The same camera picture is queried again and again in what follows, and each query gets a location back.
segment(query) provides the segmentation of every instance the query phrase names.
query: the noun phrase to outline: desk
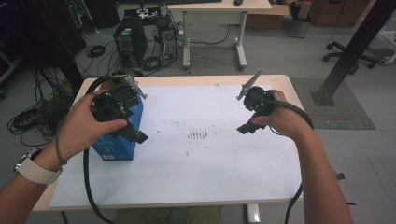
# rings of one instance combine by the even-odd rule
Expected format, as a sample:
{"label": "desk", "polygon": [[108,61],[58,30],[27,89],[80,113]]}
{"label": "desk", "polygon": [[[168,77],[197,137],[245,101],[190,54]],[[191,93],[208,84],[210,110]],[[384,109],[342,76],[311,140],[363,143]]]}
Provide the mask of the desk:
{"label": "desk", "polygon": [[248,12],[263,12],[271,9],[268,0],[245,0],[235,6],[233,0],[219,3],[186,4],[168,6],[170,11],[183,12],[184,49],[183,66],[190,67],[190,35],[187,33],[190,20],[201,24],[239,24],[239,36],[235,39],[240,68],[248,66],[242,45]]}
{"label": "desk", "polygon": [[[251,76],[206,76],[206,77],[140,77],[137,78],[137,80],[139,81],[139,85],[141,87],[141,89],[143,91],[145,91],[145,89],[147,90],[148,87],[179,87],[179,86],[183,86],[183,87],[189,87],[189,86],[216,86],[216,85],[240,85],[242,83],[246,83],[249,79],[251,78]],[[80,93],[79,94],[83,94],[85,92],[85,90],[88,89],[89,85],[94,81],[93,78],[89,78],[87,79],[84,83],[83,86],[81,87]],[[302,105],[300,103],[300,100],[298,99],[298,96],[294,90],[294,88],[291,85],[291,82],[289,80],[288,77],[283,76],[283,75],[263,75],[261,77],[259,77],[259,79],[256,81],[257,85],[271,85],[272,88],[274,89],[279,89],[282,90],[283,92],[285,92],[286,97],[288,99],[289,102],[291,102],[292,104],[295,104],[297,106],[299,106],[300,108],[302,108]],[[236,95],[239,94],[239,91],[236,92],[234,95],[232,95],[231,97],[235,99]],[[143,130],[145,133],[148,134],[148,136],[150,137],[148,131],[149,130]],[[246,135],[246,137],[248,138],[252,138],[252,137],[256,137],[259,135],[263,135],[263,130],[260,130],[258,133],[255,133],[253,135]],[[256,148],[259,151],[256,151],[255,153],[261,153],[263,148]],[[281,148],[267,148],[268,152],[278,152],[278,151],[283,151]],[[233,194],[231,194],[231,196],[229,194],[223,194],[222,192],[219,193],[222,194],[223,196],[225,195],[225,197],[228,198],[220,198],[219,199],[219,195],[209,195],[207,194],[207,192],[205,191],[201,191],[199,189],[194,189],[194,185],[190,185],[189,183],[180,183],[180,185],[183,186],[189,186],[186,189],[191,188],[191,192],[196,193],[197,195],[183,195],[184,189],[178,189],[175,188],[174,190],[166,190],[163,191],[162,194],[166,195],[167,198],[151,198],[151,195],[141,195],[139,196],[140,199],[146,199],[148,198],[148,201],[146,201],[145,203],[134,203],[134,202],[123,202],[123,203],[118,203],[118,204],[103,204],[104,200],[101,198],[100,195],[95,194],[96,189],[94,189],[94,182],[92,182],[92,191],[93,191],[93,197],[95,198],[96,202],[99,204],[100,207],[102,208],[125,208],[125,207],[161,207],[161,206],[184,206],[184,205],[205,205],[205,204],[245,204],[245,203],[268,203],[268,202],[279,202],[279,201],[288,201],[295,193],[295,191],[297,190],[297,188],[300,185],[301,182],[301,178],[300,178],[300,170],[299,170],[299,166],[298,164],[296,164],[296,162],[298,163],[298,158],[297,158],[297,154],[295,149],[292,146],[292,143],[290,143],[290,147],[288,148],[284,148],[286,150],[288,150],[289,152],[280,155],[280,154],[273,154],[274,157],[271,157],[271,160],[281,160],[281,161],[289,161],[289,162],[285,162],[284,164],[282,164],[282,166],[284,166],[285,168],[290,168],[292,166],[293,170],[290,170],[290,174],[282,174],[284,176],[280,176],[277,179],[274,180],[268,180],[266,182],[266,184],[264,184],[264,186],[262,186],[262,182],[260,180],[262,180],[263,178],[266,178],[268,176],[274,176],[274,174],[277,174],[277,170],[271,169],[269,167],[267,167],[268,164],[261,164],[260,162],[256,162],[256,164],[254,164],[255,166],[257,166],[258,172],[254,173],[254,174],[246,174],[243,173],[245,172],[245,168],[244,166],[241,166],[240,164],[236,164],[235,166],[238,168],[237,170],[239,170],[240,175],[234,174],[232,175],[233,177],[233,181],[232,183],[222,183],[222,181],[229,181],[227,178],[221,178],[218,176],[210,176],[210,178],[212,178],[212,182],[213,181],[218,181],[218,185],[226,185],[228,186],[227,189],[223,189],[223,191],[233,191],[233,189],[237,188],[236,185],[239,184],[239,182],[242,182],[244,180],[244,176],[248,175],[250,176],[251,179],[251,175],[254,176],[253,179],[257,179],[256,181],[253,181],[251,183],[249,183],[251,185],[251,189],[254,190],[245,190],[245,192],[242,190],[240,192],[238,192],[237,194],[235,194],[235,197],[233,197]],[[232,148],[230,147],[230,150],[228,150],[227,152],[229,153],[238,153],[239,151],[242,150],[246,150],[246,153],[249,153],[248,148]],[[122,162],[116,162],[116,163],[112,163],[115,161],[110,161],[110,162],[106,162],[106,164],[111,164],[111,165],[122,165],[122,164],[138,164],[141,160],[143,160],[143,158],[145,157],[146,152],[144,150],[141,150],[141,148],[136,148],[135,151],[135,158],[134,161],[122,161]],[[165,158],[165,154],[163,154],[163,157],[161,157],[161,160],[158,160],[158,163],[162,163],[166,158]],[[191,157],[193,157],[193,154],[191,153],[190,156],[191,157],[187,157],[187,155],[183,154],[184,158],[183,160],[174,160],[174,162],[168,162],[167,164],[170,166],[174,166],[175,172],[180,172],[182,173],[183,171],[179,171],[177,169],[178,165],[180,163],[186,164],[186,160],[189,160]],[[95,157],[95,152],[92,151],[91,153],[91,161],[92,159],[94,159]],[[67,175],[67,173],[73,169],[75,169],[74,164],[77,164],[81,166],[81,168],[78,168],[80,173],[79,175],[82,175],[82,162],[77,161],[77,163],[74,163],[74,160],[80,160],[80,158],[78,156],[76,156],[75,158],[73,158],[72,160],[69,161],[69,163],[64,167],[64,173],[63,175]],[[210,163],[213,165],[217,165],[216,169],[221,170],[224,169],[223,167],[220,166],[220,162],[216,161],[216,158],[211,157],[211,158],[207,158],[208,160],[210,160]],[[224,174],[229,173],[227,170],[222,170],[222,172]],[[154,172],[152,173],[146,173],[144,174],[141,173],[140,176],[137,176],[136,178],[140,178],[143,175],[155,175]],[[144,189],[144,188],[148,188],[148,186],[145,186],[145,180],[141,179],[139,180],[139,190]],[[161,183],[161,185],[156,186],[157,189],[153,189],[153,191],[157,191],[161,192],[161,189],[166,189],[167,185],[172,185],[173,179],[169,176],[164,176],[162,177],[162,179],[159,181],[159,183]],[[85,195],[85,190],[84,189],[76,189],[76,192],[73,192],[70,195],[70,197],[75,197],[75,195],[77,195],[77,197],[79,197],[80,199],[82,199],[83,203],[79,204],[78,202],[75,202],[73,205],[70,206],[64,206],[64,207],[49,207],[50,204],[50,200],[53,196],[53,192],[54,189],[56,187],[57,183],[49,186],[49,188],[46,190],[46,192],[44,193],[44,195],[41,197],[41,199],[39,200],[39,202],[36,204],[34,211],[59,211],[59,210],[71,210],[71,209],[89,209],[89,204],[88,204],[88,200],[86,198]],[[70,188],[77,188],[77,187],[81,187],[81,185],[83,185],[82,179],[80,181],[80,183],[75,183],[72,186],[70,186]],[[200,188],[204,189],[205,188],[205,183],[201,183]],[[274,191],[273,195],[267,195],[267,196],[262,196],[262,191],[265,188],[270,188]],[[255,194],[250,194],[252,191],[257,190],[258,195]],[[108,192],[108,194],[116,194],[117,189],[115,189],[114,192]]]}

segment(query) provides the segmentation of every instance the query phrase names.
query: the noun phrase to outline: floor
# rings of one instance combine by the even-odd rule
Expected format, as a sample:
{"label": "floor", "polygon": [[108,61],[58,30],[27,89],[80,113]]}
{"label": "floor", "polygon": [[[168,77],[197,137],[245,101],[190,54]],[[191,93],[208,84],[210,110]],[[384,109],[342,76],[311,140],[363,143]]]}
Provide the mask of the floor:
{"label": "floor", "polygon": [[[248,67],[239,70],[237,57],[232,48],[238,28],[230,28],[229,37],[219,46],[193,45],[191,68],[185,70],[181,63],[174,63],[152,76],[210,76],[210,75],[251,75],[260,67],[264,74],[284,74],[289,77],[322,77],[331,72],[336,60],[321,60],[328,51],[325,46],[329,40],[347,44],[354,29],[314,28],[310,27],[305,38],[287,37],[289,25],[276,31],[245,31],[244,46]],[[226,36],[224,26],[195,26],[194,38],[216,42]],[[100,34],[86,32],[87,46],[112,40],[111,30]],[[370,53],[382,59],[392,52],[387,46],[376,41]],[[90,61],[83,50],[76,56],[81,67],[86,68]],[[88,73],[96,77],[107,70],[108,57],[98,64],[94,60]],[[359,100],[376,130],[317,130],[326,147],[333,169],[344,173],[345,180],[340,181],[356,223],[395,223],[396,220],[396,63],[387,66],[378,65],[369,69],[365,63],[353,76],[346,77],[346,84]],[[0,101],[0,134],[3,145],[0,157],[0,186],[4,186],[14,176],[12,167],[27,147],[20,137],[12,135],[6,128],[8,121],[35,103],[32,94],[35,82],[26,66],[19,68],[4,83],[0,90],[5,91],[6,99]],[[25,141],[40,141],[37,133],[29,133]],[[260,204],[262,223],[282,223],[286,203]],[[170,217],[175,223],[181,223],[183,209],[176,208]],[[226,205],[221,208],[222,223],[241,224],[244,222],[242,205]],[[115,211],[105,210],[108,218]],[[66,212],[69,223],[102,223],[92,211]],[[60,213],[33,213],[27,223],[63,223]],[[298,202],[290,216],[290,223],[304,223],[303,205]]]}

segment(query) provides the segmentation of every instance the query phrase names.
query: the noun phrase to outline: white desk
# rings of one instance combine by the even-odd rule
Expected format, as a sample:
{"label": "white desk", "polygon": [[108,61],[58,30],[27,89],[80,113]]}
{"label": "white desk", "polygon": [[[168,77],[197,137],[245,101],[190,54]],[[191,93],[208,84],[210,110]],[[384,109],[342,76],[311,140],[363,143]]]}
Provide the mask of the white desk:
{"label": "white desk", "polygon": [[[198,86],[199,88],[199,86],[205,85],[205,88],[222,89],[228,85],[240,85],[250,78],[251,76],[142,77],[138,80],[142,90],[147,90],[148,100],[151,97],[151,101],[153,101],[157,93],[153,91],[155,89],[149,87]],[[84,82],[80,94],[87,90],[91,82],[93,82],[93,78]],[[291,103],[302,107],[286,76],[261,76],[256,84],[271,85],[274,89],[281,89]],[[235,96],[239,94],[239,91],[240,88],[237,88],[237,91],[232,92],[230,97],[236,101]],[[193,99],[186,99],[186,102],[188,102],[187,100],[194,102]],[[146,110],[149,109],[151,103],[144,103]],[[246,110],[242,102],[237,103],[244,111]],[[161,109],[163,108],[157,107],[156,109],[159,110],[159,114],[162,113]],[[299,187],[301,178],[297,154],[292,142],[285,137],[276,136],[269,133],[268,130],[259,130],[255,134],[239,134],[240,141],[238,142],[241,146],[231,145],[227,146],[225,150],[217,150],[208,145],[204,138],[193,138],[192,134],[189,141],[193,143],[193,148],[190,148],[189,153],[186,153],[185,148],[182,150],[177,148],[177,142],[171,148],[150,147],[153,142],[162,141],[167,135],[158,133],[158,131],[166,131],[164,129],[150,130],[152,124],[150,121],[157,118],[145,118],[147,114],[149,111],[144,112],[141,130],[148,134],[149,140],[136,148],[134,161],[103,162],[92,150],[90,169],[92,171],[92,192],[97,204],[102,208],[288,201]],[[237,133],[234,128],[241,125],[243,123],[241,121],[236,120],[232,125],[233,129],[224,130],[224,132]],[[180,126],[183,125],[173,122],[168,124],[169,128],[179,126],[180,130],[182,130]],[[204,128],[198,128],[201,128],[201,131],[197,135],[200,136],[202,133],[205,135]],[[178,132],[172,134],[177,139]],[[253,146],[253,142],[258,139],[262,141],[262,145]],[[269,146],[269,144],[266,145],[266,142],[269,141],[278,141],[279,147],[273,145],[271,148],[266,147]],[[261,159],[244,161],[252,158],[252,155]],[[70,160],[58,181],[57,189],[62,192],[61,196],[65,196],[64,201],[57,202],[56,207],[49,207],[55,187],[51,186],[37,203],[35,211],[90,208],[83,188],[81,158],[82,155],[79,155]],[[112,172],[108,170],[110,167],[112,167],[111,169],[114,167],[121,170],[129,169],[129,171],[127,173]],[[80,180],[76,181],[73,175],[76,175]]]}
{"label": "white desk", "polygon": [[190,35],[187,33],[190,21],[194,21],[195,24],[239,24],[239,36],[235,39],[239,66],[241,68],[248,66],[242,45],[248,12],[263,12],[271,8],[268,0],[245,0],[241,6],[235,6],[233,0],[168,6],[170,11],[183,12],[183,66],[186,69],[190,67]]}

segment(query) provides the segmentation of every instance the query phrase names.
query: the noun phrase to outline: forearm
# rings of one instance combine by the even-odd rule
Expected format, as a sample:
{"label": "forearm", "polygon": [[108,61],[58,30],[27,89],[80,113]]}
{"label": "forearm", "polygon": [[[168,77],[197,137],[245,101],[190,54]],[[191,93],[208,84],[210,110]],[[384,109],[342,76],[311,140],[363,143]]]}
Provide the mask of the forearm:
{"label": "forearm", "polygon": [[[43,150],[34,162],[51,171],[58,171],[62,166],[57,161],[53,147]],[[22,175],[16,175],[0,189],[0,222],[24,223],[45,189],[45,185],[34,183]]]}
{"label": "forearm", "polygon": [[318,135],[306,129],[294,142],[303,180],[305,223],[353,223]]}

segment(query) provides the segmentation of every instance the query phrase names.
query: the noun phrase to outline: table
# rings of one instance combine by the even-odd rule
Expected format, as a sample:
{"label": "table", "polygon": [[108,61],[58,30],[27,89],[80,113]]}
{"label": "table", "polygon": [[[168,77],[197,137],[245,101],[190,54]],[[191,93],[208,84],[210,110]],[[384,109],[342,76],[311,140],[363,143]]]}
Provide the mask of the table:
{"label": "table", "polygon": [[[139,81],[139,85],[140,88],[145,91],[147,89],[149,89],[149,87],[200,87],[200,86],[228,86],[228,85],[240,85],[243,83],[246,83],[249,79],[251,78],[251,76],[204,76],[204,77],[140,77],[137,78],[137,80]],[[81,87],[80,93],[79,94],[83,94],[85,92],[85,90],[88,89],[88,86],[94,81],[93,78],[89,78],[87,79],[84,83],[83,86]],[[302,108],[302,105],[298,99],[298,96],[294,90],[294,88],[291,85],[291,82],[289,80],[288,77],[283,76],[283,75],[262,75],[261,77],[259,77],[259,79],[256,81],[257,85],[271,85],[271,87],[273,89],[279,89],[282,90],[283,92],[285,92],[286,97],[288,99],[289,102],[291,102],[292,104],[295,104],[297,106],[299,106],[300,108]],[[298,160],[297,158],[297,153],[296,150],[293,148],[293,146],[291,146],[288,150],[291,150],[290,153],[284,154],[282,155],[282,157],[280,157],[280,155],[275,155],[273,158],[271,158],[271,160],[285,160],[285,161],[293,161],[296,162]],[[145,153],[142,153],[142,151],[139,151],[140,153],[140,158],[143,158],[143,155]],[[93,151],[91,153],[91,159],[92,157],[94,157],[95,152]],[[69,161],[69,163],[67,164],[67,166],[64,167],[64,173],[63,175],[67,175],[67,173],[69,172],[68,170],[73,170],[73,159]],[[139,162],[139,160],[143,160],[143,159],[137,159],[135,156],[135,160],[132,161],[132,163],[134,162]],[[174,166],[177,168],[177,165],[180,163],[185,163],[185,161],[174,161],[173,163],[168,163],[171,166]],[[258,169],[260,170],[262,167],[265,167],[265,164],[261,165],[261,164],[255,164],[257,165]],[[285,162],[285,164],[282,164],[282,166],[284,166],[285,168],[290,168],[290,163],[289,162]],[[279,201],[288,201],[295,193],[295,191],[297,190],[298,186],[300,185],[301,182],[301,178],[300,178],[300,170],[298,165],[297,166],[293,166],[295,169],[292,171],[292,175],[293,178],[290,178],[290,176],[285,176],[284,181],[286,181],[284,183],[284,185],[282,186],[277,186],[277,184],[279,184],[279,182],[276,182],[274,185],[272,185],[272,180],[268,181],[268,185],[272,186],[272,189],[279,189],[276,190],[274,195],[271,195],[271,197],[268,198],[255,198],[254,194],[249,194],[246,198],[243,198],[244,196],[244,192],[240,192],[239,195],[237,195],[237,197],[235,198],[228,198],[226,200],[213,200],[210,201],[210,195],[207,196],[205,195],[205,192],[202,192],[200,190],[198,190],[198,194],[201,194],[201,198],[203,198],[204,200],[198,202],[198,201],[191,201],[194,200],[194,197],[191,196],[190,198],[183,198],[181,199],[181,201],[177,200],[177,197],[180,196],[181,191],[179,189],[174,190],[173,192],[170,191],[166,191],[163,194],[169,194],[167,197],[168,200],[169,198],[175,198],[175,203],[172,202],[168,202],[168,203],[164,203],[164,202],[160,202],[160,198],[158,199],[159,203],[153,203],[155,200],[157,199],[151,199],[151,203],[123,203],[123,204],[112,204],[112,205],[101,205],[101,203],[103,202],[102,199],[99,199],[100,196],[98,196],[97,194],[95,195],[95,189],[93,189],[93,197],[97,200],[96,202],[99,204],[100,207],[102,208],[125,208],[125,207],[162,207],[162,206],[186,206],[186,205],[205,205],[205,204],[245,204],[245,203],[268,203],[268,202],[279,202]],[[241,169],[241,172],[244,171],[244,167],[238,167],[238,169]],[[257,174],[252,173],[250,175],[254,175],[256,176],[258,179],[260,178],[265,178],[266,175],[262,175],[262,171],[258,172]],[[219,185],[221,185],[221,178],[216,178],[215,176],[211,176],[213,179],[212,181],[219,181]],[[234,176],[235,178],[235,184],[238,183],[238,178],[243,179],[242,178],[243,175],[237,175]],[[167,183],[167,181],[173,181],[171,179],[167,179],[164,178],[163,180],[161,180],[160,182],[162,182],[164,185],[170,184]],[[36,204],[34,211],[59,211],[59,210],[73,210],[73,209],[90,209],[89,205],[88,205],[88,200],[86,204],[75,204],[72,206],[64,206],[64,207],[50,207],[50,200],[53,196],[54,190],[56,188],[56,185],[58,184],[58,182],[54,183],[53,185],[49,186],[48,189],[45,191],[44,195],[40,198],[39,202]],[[147,188],[147,186],[145,186],[144,181],[141,185],[141,189],[142,188]],[[251,183],[251,185],[254,187],[253,189],[257,190],[262,186],[256,186],[257,183]],[[80,192],[76,192],[74,194],[80,195],[80,198],[84,198],[86,199],[86,195],[85,195],[85,191],[80,191]]]}
{"label": "table", "polygon": [[170,11],[183,12],[184,48],[183,66],[190,67],[190,35],[187,33],[190,21],[201,24],[239,24],[239,36],[235,39],[240,68],[248,66],[242,45],[248,12],[264,12],[271,9],[268,0],[245,0],[235,6],[233,0],[218,3],[186,4],[167,6]]}

